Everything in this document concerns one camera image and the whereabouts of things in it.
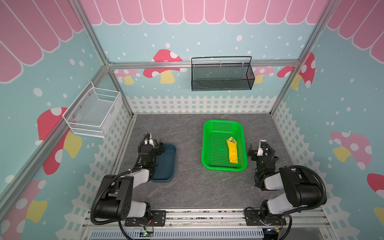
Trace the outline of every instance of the dark blue plastic bin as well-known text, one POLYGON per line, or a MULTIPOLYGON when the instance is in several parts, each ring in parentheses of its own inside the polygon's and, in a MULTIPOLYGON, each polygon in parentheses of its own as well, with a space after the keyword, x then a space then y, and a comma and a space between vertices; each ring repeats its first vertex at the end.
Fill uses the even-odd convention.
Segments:
POLYGON ((156 156, 155 175, 152 182, 170 182, 175 174, 176 147, 164 144, 165 152, 156 156))

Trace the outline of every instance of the white mesh basket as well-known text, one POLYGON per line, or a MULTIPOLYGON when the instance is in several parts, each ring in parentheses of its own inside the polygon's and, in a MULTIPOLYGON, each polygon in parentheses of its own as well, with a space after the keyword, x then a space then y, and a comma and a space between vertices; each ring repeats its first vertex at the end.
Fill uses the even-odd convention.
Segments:
POLYGON ((63 118, 74 134, 105 137, 121 106, 120 92, 95 88, 89 82, 63 118))

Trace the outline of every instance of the white picket fence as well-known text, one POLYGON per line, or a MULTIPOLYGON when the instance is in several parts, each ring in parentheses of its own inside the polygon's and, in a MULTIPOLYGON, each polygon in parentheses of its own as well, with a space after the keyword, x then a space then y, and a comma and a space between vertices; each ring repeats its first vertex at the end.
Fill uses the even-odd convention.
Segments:
POLYGON ((262 98, 253 96, 239 98, 230 96, 223 98, 222 96, 208 98, 204 96, 200 98, 185 98, 181 96, 177 98, 173 96, 169 98, 153 98, 127 97, 129 106, 132 111, 137 114, 163 114, 163 113, 268 113, 271 111, 273 104, 276 101, 276 96, 270 98, 266 96, 262 98))
POLYGON ((350 213, 341 209, 339 205, 341 198, 333 195, 333 185, 326 183, 326 173, 319 170, 320 162, 314 161, 313 156, 315 153, 309 151, 309 143, 304 142, 304 135, 300 134, 300 128, 296 127, 296 120, 293 120, 292 116, 293 114, 289 114, 289 108, 286 108, 286 103, 284 102, 279 105, 274 114, 276 125, 293 164, 309 167, 316 171, 323 179, 328 194, 327 203, 323 205, 323 210, 338 239, 344 237, 346 240, 350 239, 348 237, 352 237, 354 240, 358 240, 357 235, 360 230, 351 227, 349 224, 348 218, 350 213))
POLYGON ((84 223, 88 210, 91 208, 101 180, 109 173, 112 167, 124 130, 128 126, 128 121, 129 114, 123 106, 112 123, 108 134, 103 139, 103 145, 99 145, 99 153, 94 154, 95 162, 89 165, 91 169, 89 174, 84 175, 84 185, 78 187, 80 191, 79 197, 72 200, 72 211, 64 215, 66 220, 65 226, 56 232, 59 240, 78 238, 81 226, 84 223))

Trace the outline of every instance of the green plastic tray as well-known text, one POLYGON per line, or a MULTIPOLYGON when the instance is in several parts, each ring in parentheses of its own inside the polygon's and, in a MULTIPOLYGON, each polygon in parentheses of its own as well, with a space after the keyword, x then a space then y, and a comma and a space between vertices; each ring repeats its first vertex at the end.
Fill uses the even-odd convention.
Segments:
POLYGON ((235 121, 208 120, 204 124, 201 162, 210 170, 241 172, 248 166, 243 126, 235 121), (238 163, 229 161, 227 139, 237 142, 238 163))

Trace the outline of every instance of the black wire basket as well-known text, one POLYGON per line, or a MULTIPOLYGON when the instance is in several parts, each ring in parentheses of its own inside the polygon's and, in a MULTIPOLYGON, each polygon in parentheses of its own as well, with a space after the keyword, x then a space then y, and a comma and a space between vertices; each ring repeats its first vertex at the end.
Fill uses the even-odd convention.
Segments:
POLYGON ((255 76, 250 56, 191 58, 192 91, 251 90, 255 76))

